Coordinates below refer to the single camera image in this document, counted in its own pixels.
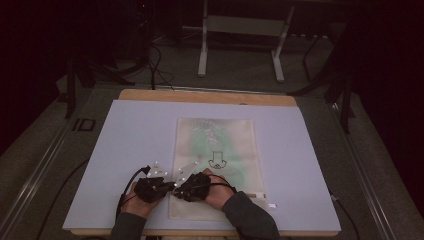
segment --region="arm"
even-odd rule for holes
[[[133,183],[130,193],[125,197],[121,213],[112,229],[111,240],[139,240],[147,218],[161,201],[144,202],[136,196],[135,185],[136,183]]]
[[[209,169],[203,171],[213,175]],[[212,183],[226,183],[220,177],[210,176]],[[213,208],[221,210],[237,229],[240,239],[279,239],[277,225],[265,210],[254,204],[244,192],[236,194],[226,186],[215,185],[205,199]]]

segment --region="hand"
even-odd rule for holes
[[[124,205],[121,208],[121,212],[132,213],[137,216],[148,218],[152,210],[159,205],[163,198],[156,200],[152,203],[146,203],[141,200],[134,192],[134,188],[137,182],[133,182],[131,191],[125,196]]]
[[[203,174],[211,175],[213,174],[213,172],[209,168],[206,168],[203,171]],[[211,183],[228,184],[225,180],[216,176],[209,176],[209,178],[211,179]],[[214,186],[210,186],[209,194],[206,197],[205,202],[209,204],[211,207],[221,210],[224,204],[227,202],[227,200],[233,195],[234,195],[234,192],[233,190],[231,190],[231,188],[222,186],[222,185],[214,185]]]

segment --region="dark sleeve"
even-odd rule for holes
[[[140,240],[147,219],[122,212],[112,228],[110,240]]]
[[[239,232],[240,239],[280,238],[272,216],[254,204],[244,192],[238,192],[228,199],[222,211]]]

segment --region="dark background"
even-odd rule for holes
[[[157,1],[157,24],[168,28],[166,31],[175,31],[176,37],[179,31],[172,24],[200,26],[200,2]],[[118,40],[113,37],[116,30],[111,29],[131,26],[132,18],[115,22],[116,26],[110,23],[106,26],[93,3],[95,1],[69,4],[53,0],[0,3],[0,154],[58,97],[55,81],[66,73],[67,47],[70,46],[64,31],[64,11],[80,16],[85,22],[81,23],[81,31],[90,36],[87,39],[91,42],[85,42],[88,48],[82,47],[82,51],[91,49],[99,61],[113,63],[116,55],[111,49],[117,46]],[[219,4],[217,1],[211,8],[219,11]],[[305,20],[305,16],[314,16],[314,13],[316,16],[317,5],[313,6],[303,6],[303,12],[293,19],[291,31],[302,33],[314,29],[311,27],[314,21]],[[122,7],[121,10],[119,13],[128,9]],[[178,20],[179,11],[182,22],[170,21]],[[246,5],[246,12],[254,12],[252,3]],[[273,16],[275,9],[262,13],[267,12],[267,16]],[[421,140],[424,136],[424,33],[421,26],[424,6],[419,1],[384,2],[377,10],[364,13],[351,26],[350,41],[342,46],[344,52],[357,53],[351,62],[355,70],[354,91],[360,95],[416,206],[424,215],[421,187],[424,183]]]

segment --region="anchor-shaped drawing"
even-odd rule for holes
[[[215,168],[215,169],[221,169],[224,168],[225,165],[227,165],[227,161],[225,161],[222,157],[223,153],[222,152],[215,152],[213,151],[213,159],[209,160],[209,166],[211,166],[211,168]]]

